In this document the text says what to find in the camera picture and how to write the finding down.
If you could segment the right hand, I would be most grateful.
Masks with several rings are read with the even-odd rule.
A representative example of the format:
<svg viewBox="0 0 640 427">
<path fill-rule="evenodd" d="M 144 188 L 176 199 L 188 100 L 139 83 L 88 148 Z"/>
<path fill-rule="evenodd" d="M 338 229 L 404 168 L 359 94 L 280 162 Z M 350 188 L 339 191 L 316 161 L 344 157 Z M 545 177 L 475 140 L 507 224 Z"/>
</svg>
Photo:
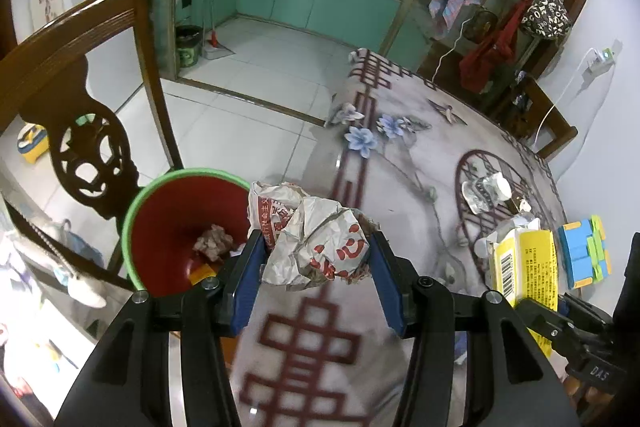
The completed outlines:
<svg viewBox="0 0 640 427">
<path fill-rule="evenodd" d="M 582 423 L 595 418 L 611 401 L 606 393 L 573 376 L 564 378 L 563 387 Z"/>
</svg>

